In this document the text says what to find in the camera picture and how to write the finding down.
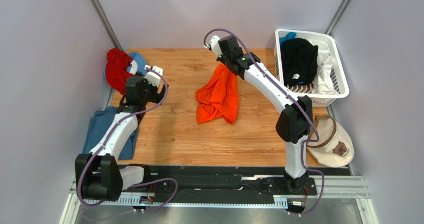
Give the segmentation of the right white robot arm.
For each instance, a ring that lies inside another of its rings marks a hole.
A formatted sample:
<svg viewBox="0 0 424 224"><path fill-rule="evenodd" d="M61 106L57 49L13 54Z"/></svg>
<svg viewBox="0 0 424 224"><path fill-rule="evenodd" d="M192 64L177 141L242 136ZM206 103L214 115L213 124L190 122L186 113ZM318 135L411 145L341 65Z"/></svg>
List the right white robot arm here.
<svg viewBox="0 0 424 224"><path fill-rule="evenodd" d="M312 120L312 101L309 97L298 97L284 87L252 52L244 52L237 39L230 35L224 38L213 36L208 42L233 74L256 87L279 113L275 129L285 142L286 165L283 187L289 192L302 189L308 178L305 164L305 146Z"/></svg>

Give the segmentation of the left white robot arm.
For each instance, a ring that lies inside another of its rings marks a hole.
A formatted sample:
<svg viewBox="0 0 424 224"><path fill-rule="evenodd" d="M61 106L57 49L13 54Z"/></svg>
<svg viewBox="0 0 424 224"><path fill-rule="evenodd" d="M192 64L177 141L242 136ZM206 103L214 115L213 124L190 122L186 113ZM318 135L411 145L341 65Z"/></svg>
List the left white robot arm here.
<svg viewBox="0 0 424 224"><path fill-rule="evenodd" d="M132 76L126 81L126 102L120 104L105 135L87 154L75 159L76 192L79 201L90 206L104 201L117 201L122 191L136 187L145 178L145 166L119 168L117 161L127 140L149 111L149 102L159 107L165 100L168 84L164 77L150 70L145 76Z"/></svg>

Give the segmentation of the orange t shirt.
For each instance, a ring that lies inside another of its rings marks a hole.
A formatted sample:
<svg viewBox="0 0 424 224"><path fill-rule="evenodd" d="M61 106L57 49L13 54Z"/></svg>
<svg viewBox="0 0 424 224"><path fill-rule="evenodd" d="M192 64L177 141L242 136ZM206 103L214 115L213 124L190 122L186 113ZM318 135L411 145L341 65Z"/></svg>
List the orange t shirt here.
<svg viewBox="0 0 424 224"><path fill-rule="evenodd" d="M239 108L238 78L224 64L219 64L210 80L196 90L197 123L223 118L235 124Z"/></svg>

